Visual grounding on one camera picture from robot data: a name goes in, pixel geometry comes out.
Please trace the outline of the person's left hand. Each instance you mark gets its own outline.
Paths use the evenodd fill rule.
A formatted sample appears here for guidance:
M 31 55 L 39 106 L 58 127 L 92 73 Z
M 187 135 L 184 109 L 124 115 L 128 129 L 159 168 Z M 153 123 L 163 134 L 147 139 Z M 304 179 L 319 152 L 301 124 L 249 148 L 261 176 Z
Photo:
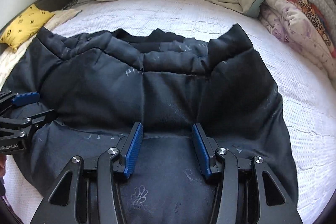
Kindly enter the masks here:
M 6 174 L 6 155 L 0 154 L 0 178 Z

